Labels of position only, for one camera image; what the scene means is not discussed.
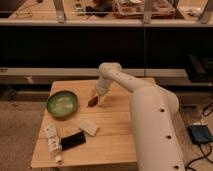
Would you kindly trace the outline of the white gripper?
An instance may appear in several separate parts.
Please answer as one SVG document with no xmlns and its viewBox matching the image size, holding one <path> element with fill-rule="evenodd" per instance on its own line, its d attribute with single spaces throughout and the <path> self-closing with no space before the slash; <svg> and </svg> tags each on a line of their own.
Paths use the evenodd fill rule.
<svg viewBox="0 0 213 171">
<path fill-rule="evenodd" d="M 98 96 L 100 98 L 98 106 L 101 107 L 106 101 L 106 95 L 109 91 L 109 87 L 111 85 L 111 81 L 103 76 L 100 76 L 95 85 L 96 94 L 91 94 L 89 96 L 89 100 L 96 98 Z"/>
</svg>

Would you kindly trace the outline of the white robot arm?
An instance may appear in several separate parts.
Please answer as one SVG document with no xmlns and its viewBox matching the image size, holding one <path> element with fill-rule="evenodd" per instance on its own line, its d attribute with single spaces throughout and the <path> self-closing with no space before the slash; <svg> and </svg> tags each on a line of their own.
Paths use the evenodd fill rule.
<svg viewBox="0 0 213 171">
<path fill-rule="evenodd" d="M 183 154 L 171 116 L 179 100 L 154 82 L 122 71 L 119 63 L 101 63 L 99 79 L 88 105 L 97 105 L 112 82 L 131 92 L 130 113 L 134 131 L 138 171 L 185 171 Z"/>
</svg>

